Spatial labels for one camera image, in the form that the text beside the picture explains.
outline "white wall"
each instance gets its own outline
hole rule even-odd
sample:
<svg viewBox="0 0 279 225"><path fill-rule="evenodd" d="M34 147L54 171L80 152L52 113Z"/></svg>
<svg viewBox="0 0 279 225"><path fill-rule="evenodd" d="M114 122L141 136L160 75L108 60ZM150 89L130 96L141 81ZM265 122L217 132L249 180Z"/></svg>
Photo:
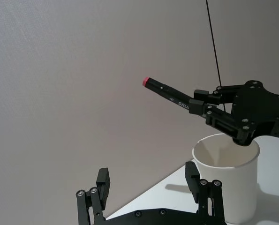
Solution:
<svg viewBox="0 0 279 225"><path fill-rule="evenodd" d="M250 76L237 79L237 71L249 60L233 48L250 47L222 32L223 22L232 28L234 19L221 13L224 7L233 5L210 4L223 84L242 83ZM271 12L265 7L263 18ZM242 9L237 23L249 16L242 32L253 23L265 30L267 23L253 16L259 8L245 2ZM279 8L272 14L279 21ZM261 31L250 36L258 40ZM271 38L265 43L279 52L279 36ZM248 64L259 70L249 74L279 91L279 73L267 72L279 68L279 60L263 51L255 52L264 59L259 66ZM106 166L109 215L190 159L196 141L217 132L143 88L146 76L188 94L218 86L204 1L0 0L0 225L77 224L75 193L94 186Z"/></svg>

